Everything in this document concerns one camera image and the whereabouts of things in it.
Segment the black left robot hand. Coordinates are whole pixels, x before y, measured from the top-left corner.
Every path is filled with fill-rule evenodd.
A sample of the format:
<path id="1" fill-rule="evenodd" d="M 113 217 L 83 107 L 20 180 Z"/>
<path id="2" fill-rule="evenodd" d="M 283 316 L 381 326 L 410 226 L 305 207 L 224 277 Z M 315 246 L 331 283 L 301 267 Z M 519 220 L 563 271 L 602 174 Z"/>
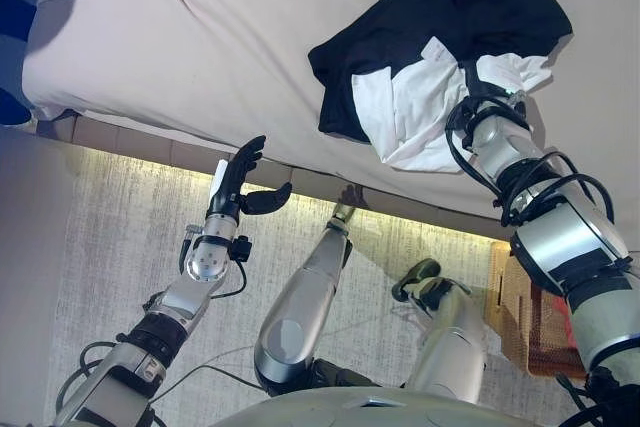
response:
<path id="1" fill-rule="evenodd" d="M 266 136 L 260 135 L 244 144 L 225 169 L 221 183 L 209 202 L 205 217 L 225 215 L 239 220 L 239 214 L 265 215 L 282 208 L 290 198 L 292 184 L 285 182 L 276 190 L 241 193 L 249 172 L 262 159 Z"/>

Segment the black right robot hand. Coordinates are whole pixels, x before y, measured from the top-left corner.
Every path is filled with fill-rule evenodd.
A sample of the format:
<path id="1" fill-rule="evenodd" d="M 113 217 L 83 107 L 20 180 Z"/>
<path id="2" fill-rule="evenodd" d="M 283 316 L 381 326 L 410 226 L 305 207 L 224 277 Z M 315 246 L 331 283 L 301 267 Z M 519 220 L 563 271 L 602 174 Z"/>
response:
<path id="1" fill-rule="evenodd" d="M 470 97 L 504 98 L 524 93 L 522 66 L 524 59 L 508 53 L 484 55 L 478 59 L 458 61 Z"/>

